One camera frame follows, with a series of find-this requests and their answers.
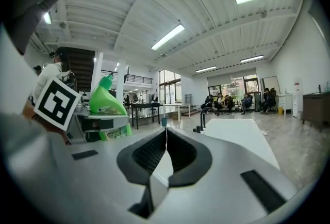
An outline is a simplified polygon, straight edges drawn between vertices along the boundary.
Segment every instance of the concrete floor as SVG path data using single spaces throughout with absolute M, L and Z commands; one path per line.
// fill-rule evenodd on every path
M 212 118 L 253 119 L 268 141 L 281 171 L 301 189 L 308 183 L 316 180 L 323 171 L 326 158 L 330 150 L 330 128 L 319 132 L 307 122 L 297 120 L 291 114 L 286 116 L 278 114 L 261 115 L 252 112 L 241 115 L 214 114 L 206 115 L 206 123 Z M 200 115 L 196 114 L 182 117 L 181 123 L 168 119 L 168 127 L 175 127 L 192 131 L 200 122 Z M 140 125 L 139 129 L 132 128 L 134 134 L 151 133 L 159 129 L 161 125 L 155 123 Z

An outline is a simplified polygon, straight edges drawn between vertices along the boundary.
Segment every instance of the blue cup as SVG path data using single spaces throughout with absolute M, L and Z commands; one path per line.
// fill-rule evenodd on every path
M 166 127 L 166 126 L 167 126 L 167 118 L 162 118 L 162 119 L 161 119 L 161 125 L 162 125 L 163 127 Z

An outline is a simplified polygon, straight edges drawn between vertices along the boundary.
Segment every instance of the green object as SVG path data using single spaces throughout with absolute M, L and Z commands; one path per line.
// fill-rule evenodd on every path
M 112 86 L 112 75 L 105 76 L 101 79 L 99 84 L 95 87 L 91 94 L 89 100 L 89 107 L 91 113 L 94 114 L 104 114 L 104 115 L 125 115 L 127 112 L 125 107 L 109 93 Z M 99 132 L 102 141 L 106 141 L 109 138 L 117 138 L 122 134 L 127 136 L 132 135 L 130 124 L 128 123 L 126 127 L 120 128 L 116 131 L 110 133 Z

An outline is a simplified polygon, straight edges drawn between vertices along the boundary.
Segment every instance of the wooden cabinet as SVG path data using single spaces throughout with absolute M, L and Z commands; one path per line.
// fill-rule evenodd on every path
M 319 129 L 330 122 L 330 92 L 304 95 L 303 124 L 309 121 Z

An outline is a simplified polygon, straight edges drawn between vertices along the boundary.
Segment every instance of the ceiling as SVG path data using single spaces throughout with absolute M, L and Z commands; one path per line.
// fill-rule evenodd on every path
M 303 0 L 60 0 L 53 22 L 37 37 L 47 49 L 77 47 L 139 61 L 182 75 L 217 66 L 211 74 L 255 67 L 240 60 L 263 54 L 270 61 L 287 39 Z M 158 50 L 151 47 L 181 23 L 185 30 Z

